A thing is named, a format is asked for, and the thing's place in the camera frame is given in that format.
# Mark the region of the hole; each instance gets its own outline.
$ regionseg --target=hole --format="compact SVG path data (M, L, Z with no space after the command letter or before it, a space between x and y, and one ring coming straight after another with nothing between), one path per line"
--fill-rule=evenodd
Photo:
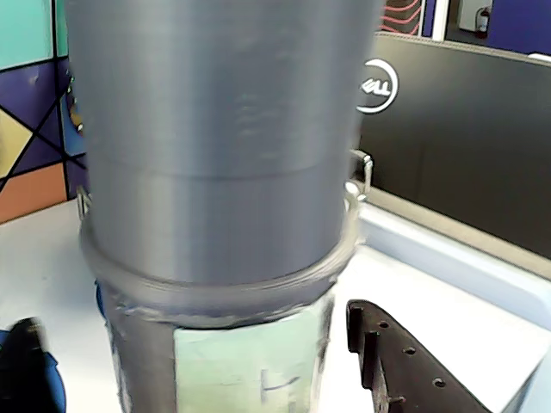
M432 384L439 389L443 389L446 386L446 382L439 377L436 377L434 380L432 380Z

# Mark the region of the purple panel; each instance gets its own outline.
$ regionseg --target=purple panel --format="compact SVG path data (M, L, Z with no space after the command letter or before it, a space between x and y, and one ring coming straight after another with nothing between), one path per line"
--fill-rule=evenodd
M88 161L86 160L86 155L73 158L77 163L82 164L85 168L88 168Z
M61 148L61 133L59 132L58 110L56 108L53 108L47 117L46 123L39 130L39 134L56 147Z
M551 2L498 0L492 6L488 46L530 54L551 54Z
M434 10L436 8L436 0L426 0L424 4L424 20L423 20L423 36L432 36L432 25L434 23Z
M59 74L59 90L58 96L65 93L69 87L71 81L71 73L69 72L69 59L63 59L58 62L58 74Z
M37 170L41 166L61 160L61 153L53 149L40 138L33 138L31 144L17 163L14 174L21 174L29 170Z
M88 172L81 168L79 165L72 161L66 163L67 170L67 182L69 188L68 199L75 198L77 196L77 187L84 186L86 190L90 190L88 187Z
M0 106L34 131L55 103L54 63L0 73Z

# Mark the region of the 3d printed cylinder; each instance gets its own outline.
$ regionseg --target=3d printed cylinder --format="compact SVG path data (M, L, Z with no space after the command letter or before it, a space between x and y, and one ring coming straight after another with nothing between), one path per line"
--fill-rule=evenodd
M343 187L381 3L65 9L93 195L84 254L128 409L174 411L175 329L306 311L350 258Z

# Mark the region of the blue object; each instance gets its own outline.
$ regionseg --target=blue object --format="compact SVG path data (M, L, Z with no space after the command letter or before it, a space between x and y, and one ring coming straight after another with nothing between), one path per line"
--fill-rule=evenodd
M0 347L3 341L8 336L8 331L0 330ZM46 353L46 376L48 383L52 389L53 399L58 405L59 411L66 412L67 397L65 395L65 388L63 387L63 380L59 374L57 368L58 362L49 353Z
M492 6L489 47L525 54L551 54L551 3L548 0L499 0Z
M102 317L105 318L105 311L103 310L103 299L102 299L102 289L100 288L100 285L96 281L96 304L97 309L102 314Z

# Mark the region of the white table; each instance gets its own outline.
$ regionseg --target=white table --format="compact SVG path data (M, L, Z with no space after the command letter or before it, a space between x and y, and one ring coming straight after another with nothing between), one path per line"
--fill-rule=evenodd
M37 316L59 362L69 413L118 413L115 375L73 202L0 226L0 327ZM500 412L551 344L551 333L412 267L361 247L337 286L319 413L372 411L344 307L369 299L403 324L478 399Z

